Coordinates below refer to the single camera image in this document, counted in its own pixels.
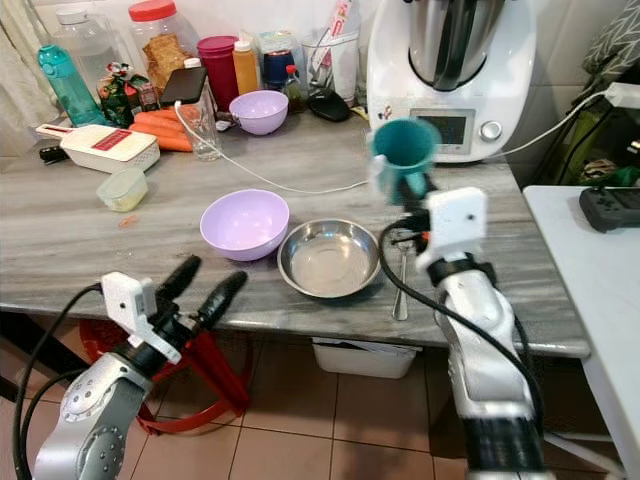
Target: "wall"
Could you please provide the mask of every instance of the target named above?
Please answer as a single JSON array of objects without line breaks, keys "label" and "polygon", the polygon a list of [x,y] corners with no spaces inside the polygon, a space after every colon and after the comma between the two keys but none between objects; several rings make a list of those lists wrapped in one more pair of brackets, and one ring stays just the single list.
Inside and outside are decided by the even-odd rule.
[{"label": "wall", "polygon": [[[55,11],[61,0],[33,0],[47,28],[57,28]],[[366,43],[379,0],[358,0],[362,20],[361,43]],[[587,79],[580,62],[591,39],[622,9],[626,0],[532,0],[538,11],[538,45],[534,75],[520,126],[509,142],[518,146],[564,116],[571,99]],[[267,31],[286,28],[298,37],[325,26],[335,0],[175,0],[178,9],[202,37],[235,34],[240,29]],[[73,2],[109,16],[120,40],[135,52],[128,38],[127,8],[131,0]],[[509,157],[524,183],[548,146],[547,142]]]}]

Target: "teal mug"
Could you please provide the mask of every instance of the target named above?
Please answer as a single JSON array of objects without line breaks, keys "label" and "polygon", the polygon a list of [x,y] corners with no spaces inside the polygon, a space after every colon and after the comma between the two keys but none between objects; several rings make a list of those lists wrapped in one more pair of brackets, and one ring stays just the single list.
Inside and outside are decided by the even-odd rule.
[{"label": "teal mug", "polygon": [[438,130],[415,118],[392,120],[373,135],[369,169],[370,181],[393,205],[402,205],[398,187],[402,179],[417,198],[427,195],[424,174],[431,168],[431,157],[440,143]]}]

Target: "red chair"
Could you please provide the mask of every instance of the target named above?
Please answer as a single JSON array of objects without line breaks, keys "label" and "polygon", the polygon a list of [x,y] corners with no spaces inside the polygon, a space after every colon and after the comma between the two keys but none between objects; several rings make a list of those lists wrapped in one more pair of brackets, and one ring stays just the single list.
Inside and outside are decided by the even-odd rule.
[{"label": "red chair", "polygon": [[[125,342],[128,336],[122,328],[110,321],[80,321],[80,338],[92,362],[100,358],[103,353],[113,350],[119,343]],[[191,367],[204,378],[219,400],[195,415],[168,422],[156,421],[147,405],[143,403],[138,412],[140,426],[152,435],[158,435],[160,432],[178,433],[206,425],[227,410],[233,411],[238,417],[242,415],[249,406],[246,385],[253,366],[253,345],[248,338],[245,343],[244,366],[238,375],[232,370],[224,354],[216,345],[216,337],[213,333],[202,332],[189,342],[182,352],[182,360],[177,365],[167,363],[153,377],[153,381],[159,382]]]}]

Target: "purple bowl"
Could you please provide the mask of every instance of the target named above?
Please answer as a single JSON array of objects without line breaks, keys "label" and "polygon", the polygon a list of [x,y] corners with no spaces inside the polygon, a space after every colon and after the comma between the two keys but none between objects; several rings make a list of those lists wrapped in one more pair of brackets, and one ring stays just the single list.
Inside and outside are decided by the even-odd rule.
[{"label": "purple bowl", "polygon": [[254,135],[266,135],[278,129],[287,118],[289,99],[273,90],[258,90],[235,98],[229,111],[242,129]]},{"label": "purple bowl", "polygon": [[216,252],[247,262],[270,254],[284,239],[289,207],[266,190],[239,190],[219,198],[200,219],[200,233]]}]

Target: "orange bottle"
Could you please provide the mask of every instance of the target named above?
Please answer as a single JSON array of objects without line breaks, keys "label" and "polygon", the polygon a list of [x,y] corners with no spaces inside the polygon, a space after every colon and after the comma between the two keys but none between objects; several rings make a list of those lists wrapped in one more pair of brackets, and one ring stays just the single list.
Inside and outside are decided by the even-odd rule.
[{"label": "orange bottle", "polygon": [[256,58],[249,42],[238,40],[233,44],[233,66],[236,70],[238,93],[240,95],[258,90]]}]

